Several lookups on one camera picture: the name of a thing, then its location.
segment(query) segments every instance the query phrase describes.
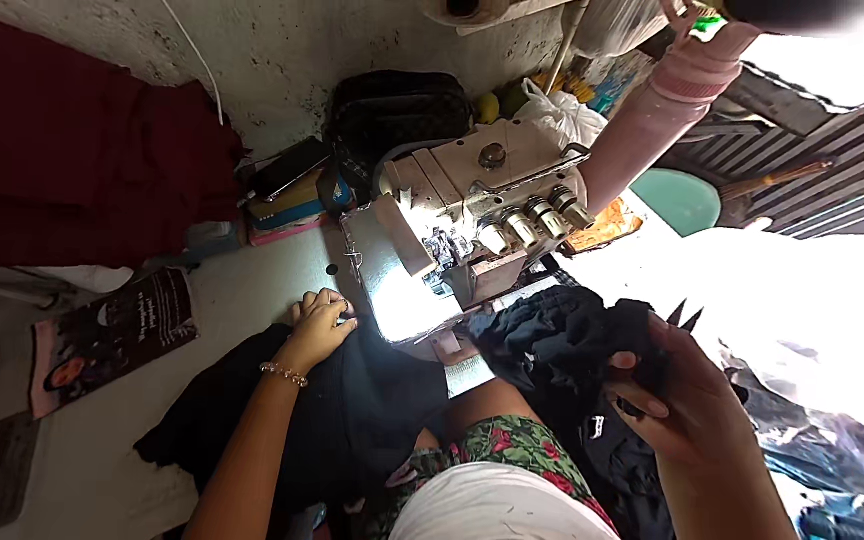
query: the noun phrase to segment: leg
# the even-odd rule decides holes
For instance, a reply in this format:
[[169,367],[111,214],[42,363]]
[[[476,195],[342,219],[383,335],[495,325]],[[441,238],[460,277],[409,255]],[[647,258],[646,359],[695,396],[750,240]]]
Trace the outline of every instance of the leg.
[[494,378],[452,399],[447,411],[449,436],[458,438],[470,426],[494,416],[513,414],[542,423],[519,389]]
[[419,433],[418,438],[415,439],[416,450],[434,450],[440,446],[439,439],[435,438],[432,431],[429,431],[425,427],[422,428],[422,432]]

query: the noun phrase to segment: concrete wall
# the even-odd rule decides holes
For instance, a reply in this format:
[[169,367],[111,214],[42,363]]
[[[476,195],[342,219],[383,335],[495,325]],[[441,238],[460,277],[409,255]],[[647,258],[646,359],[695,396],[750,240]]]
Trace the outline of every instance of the concrete wall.
[[[460,37],[415,0],[172,0],[222,105],[261,158],[317,134],[336,84],[372,69],[446,71],[475,96],[550,64],[561,8]],[[159,0],[0,0],[0,20],[150,83],[206,70]]]

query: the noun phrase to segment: maroon cloth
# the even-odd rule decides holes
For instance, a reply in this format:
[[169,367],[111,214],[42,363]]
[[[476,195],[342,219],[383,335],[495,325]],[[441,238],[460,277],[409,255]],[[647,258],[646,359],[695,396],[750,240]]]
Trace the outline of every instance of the maroon cloth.
[[242,142],[201,84],[0,23],[0,265],[138,266],[238,215]]

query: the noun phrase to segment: green floral fabric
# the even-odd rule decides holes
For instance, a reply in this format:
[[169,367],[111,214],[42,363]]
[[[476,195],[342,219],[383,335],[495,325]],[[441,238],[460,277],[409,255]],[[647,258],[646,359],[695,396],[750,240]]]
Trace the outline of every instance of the green floral fabric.
[[422,449],[386,482],[383,497],[366,501],[356,537],[385,540],[409,499],[438,473],[474,461],[521,467],[552,483],[598,514],[612,529],[612,520],[595,500],[575,462],[545,425],[524,416],[496,416],[475,423],[465,437],[446,448]]

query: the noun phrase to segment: bracelet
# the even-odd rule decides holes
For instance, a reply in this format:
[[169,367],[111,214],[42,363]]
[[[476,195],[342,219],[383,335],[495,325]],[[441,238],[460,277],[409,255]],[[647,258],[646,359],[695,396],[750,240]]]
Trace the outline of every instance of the bracelet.
[[293,371],[291,369],[282,369],[282,367],[279,364],[276,364],[273,362],[262,362],[261,364],[259,364],[258,370],[261,371],[262,373],[281,374],[282,377],[295,383],[296,385],[298,385],[299,388],[305,388],[305,387],[309,386],[308,378],[305,378],[304,376],[302,376],[298,373],[293,373]]

